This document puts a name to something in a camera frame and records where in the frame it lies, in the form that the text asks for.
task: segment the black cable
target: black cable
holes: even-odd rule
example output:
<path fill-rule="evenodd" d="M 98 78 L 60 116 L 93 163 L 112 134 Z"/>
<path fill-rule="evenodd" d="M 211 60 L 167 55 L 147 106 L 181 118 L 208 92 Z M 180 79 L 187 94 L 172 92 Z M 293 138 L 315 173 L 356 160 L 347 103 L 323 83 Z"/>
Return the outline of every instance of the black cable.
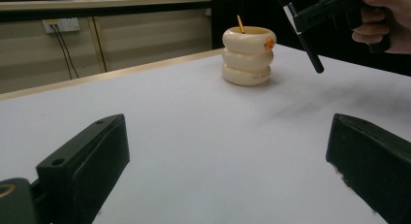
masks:
<path fill-rule="evenodd" d="M 79 78 L 79 74 L 77 73 L 76 67 L 75 67 L 75 65 L 73 64 L 72 56 L 70 55 L 69 49 L 67 48 L 66 43 L 64 42 L 63 36 L 61 35 L 61 32 L 60 32 L 60 29 L 58 29 L 58 26 L 55 26 L 55 27 L 56 27 L 56 29 L 57 29 L 57 34 L 58 34 L 58 36 L 60 37 L 61 41 L 63 42 L 63 46 L 64 46 L 64 48 L 65 48 L 66 51 L 67 51 L 67 55 L 69 56 L 69 61 L 70 61 L 70 64 L 72 65 L 73 71 L 75 71 L 76 76 Z"/>
<path fill-rule="evenodd" d="M 63 45 L 62 45 L 61 42 L 60 42 L 60 38 L 58 37 L 57 30 L 54 28 L 54 24 L 52 24 L 50 27 L 51 27 L 51 29 L 53 30 L 55 36 L 57 37 L 58 43 L 60 44 L 60 47 L 61 47 L 61 50 L 63 50 L 64 59 L 66 60 L 67 70 L 69 71 L 70 80 L 72 80 L 73 77 L 72 77 L 72 73 L 71 73 L 71 71 L 70 71 L 69 62 L 67 61 L 66 51 L 64 50 Z"/>

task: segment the electrical outlet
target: electrical outlet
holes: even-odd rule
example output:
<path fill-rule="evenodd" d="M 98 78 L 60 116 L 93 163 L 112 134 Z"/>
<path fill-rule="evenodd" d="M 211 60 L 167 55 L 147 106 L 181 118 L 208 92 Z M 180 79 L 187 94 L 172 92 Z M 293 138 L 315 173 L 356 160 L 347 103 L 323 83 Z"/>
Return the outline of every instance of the electrical outlet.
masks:
<path fill-rule="evenodd" d="M 47 33 L 54 33 L 54 30 L 51 28 L 52 25 L 56 26 L 60 32 L 79 31 L 79 20 L 76 17 L 43 20 L 43 26 Z"/>

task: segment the stacked rings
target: stacked rings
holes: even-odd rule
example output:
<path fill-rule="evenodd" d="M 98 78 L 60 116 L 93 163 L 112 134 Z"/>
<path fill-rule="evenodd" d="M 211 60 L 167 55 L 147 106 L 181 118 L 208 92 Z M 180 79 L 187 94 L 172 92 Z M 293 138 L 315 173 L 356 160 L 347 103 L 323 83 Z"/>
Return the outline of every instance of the stacked rings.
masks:
<path fill-rule="evenodd" d="M 276 36 L 261 27 L 244 26 L 244 30 L 242 34 L 234 27 L 223 35 L 223 77 L 239 85 L 258 85 L 269 79 Z"/>

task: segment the white table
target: white table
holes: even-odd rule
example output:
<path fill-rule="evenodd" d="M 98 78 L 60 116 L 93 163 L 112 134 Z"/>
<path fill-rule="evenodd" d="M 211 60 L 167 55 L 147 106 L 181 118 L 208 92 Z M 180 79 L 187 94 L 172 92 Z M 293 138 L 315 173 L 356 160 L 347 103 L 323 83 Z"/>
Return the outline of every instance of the white table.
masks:
<path fill-rule="evenodd" d="M 33 181 L 91 122 L 124 113 L 131 162 L 94 223 L 386 223 L 327 143 L 336 112 L 411 141 L 411 79 L 324 57 L 318 75 L 276 46 L 269 83 L 243 87 L 222 79 L 219 53 L 1 95 L 0 179 Z"/>

